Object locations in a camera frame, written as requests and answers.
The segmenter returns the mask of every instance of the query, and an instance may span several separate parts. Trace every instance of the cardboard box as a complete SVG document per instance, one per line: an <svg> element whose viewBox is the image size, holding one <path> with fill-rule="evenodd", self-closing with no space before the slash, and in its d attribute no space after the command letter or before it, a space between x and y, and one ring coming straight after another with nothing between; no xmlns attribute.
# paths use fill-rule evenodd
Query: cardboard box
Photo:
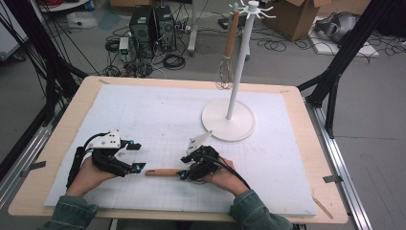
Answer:
<svg viewBox="0 0 406 230"><path fill-rule="evenodd" d="M116 8L130 7L134 8L137 5L154 5L155 0L110 0L110 6Z"/></svg>
<svg viewBox="0 0 406 230"><path fill-rule="evenodd" d="M268 2L265 8L274 7L268 15L276 18L264 18L263 23L282 34L289 40L306 37L320 7L328 5L331 0L281 0Z"/></svg>
<svg viewBox="0 0 406 230"><path fill-rule="evenodd" d="M332 4L322 6L319 15L329 16L332 12L352 12L361 15L371 0L333 0Z"/></svg>

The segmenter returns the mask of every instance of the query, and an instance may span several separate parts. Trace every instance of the floor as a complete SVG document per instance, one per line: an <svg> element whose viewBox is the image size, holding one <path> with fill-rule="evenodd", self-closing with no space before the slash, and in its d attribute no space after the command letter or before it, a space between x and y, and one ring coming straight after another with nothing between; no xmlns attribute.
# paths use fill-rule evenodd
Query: floor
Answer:
<svg viewBox="0 0 406 230"><path fill-rule="evenodd" d="M106 6L96 8L94 15L98 19L97 27L72 30L69 36L100 71L107 59L105 38L114 30L127 26L129 17ZM162 69L163 72L154 71L149 77L214 81L222 59L225 34L207 31L204 27L221 30L216 24L221 17L217 13L202 14L198 21L201 28L196 51L192 57L184 54L187 62L184 69ZM242 82L299 85L323 73L333 60L333 56L316 55L312 48L303 50L287 41L272 46L279 45L277 49L282 50L284 45L283 52L265 49L263 43L258 45L256 39L269 37L260 33L271 34L272 31L263 29L266 28L257 20L254 27L257 31L250 42L251 56L245 63ZM66 35L62 39L73 64L87 73L95 72ZM364 57L355 58L340 81L337 98L334 120L336 141L372 228L378 230L404 229L406 225L405 60L404 52L390 56L384 51L379 51L379 57L370 61ZM0 73L0 160L3 160L45 100L29 61L0 62ZM309 93L311 89L304 91L303 96ZM9 203L0 211L0 229L32 228L46 221L46 218L11 217L7 212ZM109 221L95 219L89 229L108 229ZM157 227L160 226L157 222L143 222L141 225L142 229L162 229ZM205 228L197 225L193 228ZM348 230L356 227L350 220L344 225L308 224L307 229Z"/></svg>

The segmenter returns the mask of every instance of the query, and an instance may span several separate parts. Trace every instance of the sleeve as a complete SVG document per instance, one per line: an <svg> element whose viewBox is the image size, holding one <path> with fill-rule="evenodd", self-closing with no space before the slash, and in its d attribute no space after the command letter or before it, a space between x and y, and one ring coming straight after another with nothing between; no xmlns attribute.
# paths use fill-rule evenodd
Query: sleeve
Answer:
<svg viewBox="0 0 406 230"><path fill-rule="evenodd" d="M85 229L98 213L98 209L97 205L88 205L81 197L63 195L56 204L51 221L44 223L37 230Z"/></svg>
<svg viewBox="0 0 406 230"><path fill-rule="evenodd" d="M293 224L287 219L269 213L258 195L249 190L234 200L230 215L245 230L291 230Z"/></svg>

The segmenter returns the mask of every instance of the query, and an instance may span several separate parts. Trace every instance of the headphones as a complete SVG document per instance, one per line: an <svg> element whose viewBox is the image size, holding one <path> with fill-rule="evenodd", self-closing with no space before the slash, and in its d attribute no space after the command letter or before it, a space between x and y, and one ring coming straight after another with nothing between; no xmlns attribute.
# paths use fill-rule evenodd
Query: headphones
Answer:
<svg viewBox="0 0 406 230"><path fill-rule="evenodd" d="M323 32L333 42L340 44L343 38L350 34L356 21L356 16L351 12L334 12L323 20L317 20L314 31Z"/></svg>

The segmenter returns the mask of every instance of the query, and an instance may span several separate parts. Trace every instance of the whisk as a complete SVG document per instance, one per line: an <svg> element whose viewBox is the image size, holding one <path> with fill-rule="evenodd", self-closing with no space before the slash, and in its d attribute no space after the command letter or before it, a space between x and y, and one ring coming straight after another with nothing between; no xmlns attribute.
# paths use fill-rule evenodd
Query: whisk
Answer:
<svg viewBox="0 0 406 230"><path fill-rule="evenodd" d="M218 80L215 85L218 89L231 89L233 88L233 62L231 59L234 43L236 41L236 32L238 25L239 11L233 10L233 21L227 33L226 49L224 51L224 59L220 62L220 69L218 71Z"/></svg>

